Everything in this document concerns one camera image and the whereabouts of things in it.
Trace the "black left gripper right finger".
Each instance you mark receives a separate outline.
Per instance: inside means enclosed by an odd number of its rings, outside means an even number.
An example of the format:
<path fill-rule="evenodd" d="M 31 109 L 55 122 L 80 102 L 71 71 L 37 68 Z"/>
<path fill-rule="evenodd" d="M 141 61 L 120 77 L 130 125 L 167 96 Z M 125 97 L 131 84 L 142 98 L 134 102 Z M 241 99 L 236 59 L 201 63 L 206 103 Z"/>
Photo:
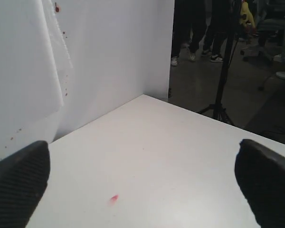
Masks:
<path fill-rule="evenodd" d="M 262 228 L 285 228 L 285 157 L 243 139 L 234 174 L 257 224 Z"/>

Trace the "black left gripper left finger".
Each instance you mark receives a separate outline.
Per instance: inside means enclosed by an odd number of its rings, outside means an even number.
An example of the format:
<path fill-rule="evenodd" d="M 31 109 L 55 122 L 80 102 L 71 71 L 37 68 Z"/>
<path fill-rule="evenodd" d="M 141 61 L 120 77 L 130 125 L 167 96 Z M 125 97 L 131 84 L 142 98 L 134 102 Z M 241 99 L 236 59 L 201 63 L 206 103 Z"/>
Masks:
<path fill-rule="evenodd" d="M 0 160 L 0 228 L 24 228 L 48 186 L 50 154 L 36 141 Z"/>

